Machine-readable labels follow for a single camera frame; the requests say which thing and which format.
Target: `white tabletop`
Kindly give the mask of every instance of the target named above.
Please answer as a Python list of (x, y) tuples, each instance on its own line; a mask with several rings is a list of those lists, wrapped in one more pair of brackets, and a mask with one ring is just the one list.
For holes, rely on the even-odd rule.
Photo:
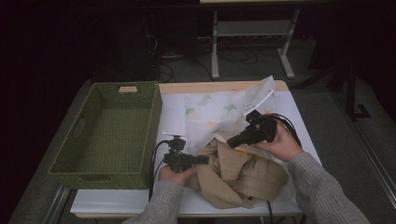
[[(171, 136), (163, 134), (185, 132), (184, 93), (162, 94), (163, 112), (160, 120), (157, 142), (170, 140)], [(276, 113), (281, 114), (293, 123), (302, 142), (303, 149), (312, 154), (320, 162), (311, 138), (305, 128), (303, 119), (290, 91), (276, 91)], [(167, 146), (159, 147), (156, 162), (163, 159)], [(272, 211), (279, 215), (302, 213), (294, 199), (294, 186), (289, 178), (288, 184), (279, 192), (278, 197), (271, 202)], [(148, 190), (134, 189), (80, 189), (71, 208), (71, 213), (78, 217), (131, 217), (144, 211), (149, 201)], [(230, 216), (264, 216), (269, 210), (265, 203), (252, 209), (232, 208), (217, 209), (195, 190), (184, 188), (180, 217), (230, 217)]]

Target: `beige cloth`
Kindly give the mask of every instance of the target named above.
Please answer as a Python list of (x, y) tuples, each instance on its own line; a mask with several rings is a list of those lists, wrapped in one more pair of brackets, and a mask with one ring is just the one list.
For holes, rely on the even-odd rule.
[(217, 139), (199, 155), (208, 165), (197, 165), (189, 187), (217, 208), (251, 207), (258, 200), (272, 201), (288, 182), (283, 167), (272, 161), (230, 148)]

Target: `hand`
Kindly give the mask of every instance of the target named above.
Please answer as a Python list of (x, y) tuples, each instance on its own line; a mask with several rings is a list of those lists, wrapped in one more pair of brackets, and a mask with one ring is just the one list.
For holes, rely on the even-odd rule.
[(188, 170), (185, 170), (181, 173), (175, 173), (171, 170), (169, 165), (165, 165), (160, 170), (160, 175), (158, 176), (159, 180), (171, 180), (180, 186), (185, 186), (187, 181), (189, 181), (190, 177), (197, 172), (195, 167), (192, 167)]
[(291, 135), (290, 131), (280, 122), (276, 121), (276, 136), (272, 143), (256, 143), (255, 148), (268, 151), (282, 161), (290, 161), (295, 156), (304, 152)]

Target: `person's left hand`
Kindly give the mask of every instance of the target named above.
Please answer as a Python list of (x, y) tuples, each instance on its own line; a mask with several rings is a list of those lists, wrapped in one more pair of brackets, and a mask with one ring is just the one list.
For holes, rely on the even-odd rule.
[(169, 165), (165, 165), (163, 168), (161, 168), (158, 179), (171, 180), (179, 184), (180, 186), (185, 186), (187, 184), (187, 181), (189, 181), (190, 177), (194, 175), (196, 172), (197, 169), (195, 167), (192, 167), (181, 173), (175, 173), (171, 170), (171, 167)]

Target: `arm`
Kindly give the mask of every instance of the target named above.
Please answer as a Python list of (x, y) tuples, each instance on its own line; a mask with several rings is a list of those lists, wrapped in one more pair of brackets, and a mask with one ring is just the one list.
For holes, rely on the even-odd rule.
[(320, 164), (296, 143), (288, 129), (277, 122), (272, 143), (253, 145), (282, 161), (297, 189), (296, 200), (309, 219), (316, 223), (369, 223), (364, 214), (345, 195), (341, 186)]
[(309, 219), (317, 223), (369, 223), (337, 180), (309, 153), (291, 159), (288, 169), (297, 189), (297, 204)]
[(145, 211), (137, 217), (125, 220), (123, 224), (176, 224), (178, 208), (183, 196), (183, 186), (195, 173), (195, 168), (177, 174), (168, 165), (161, 168), (160, 181)]

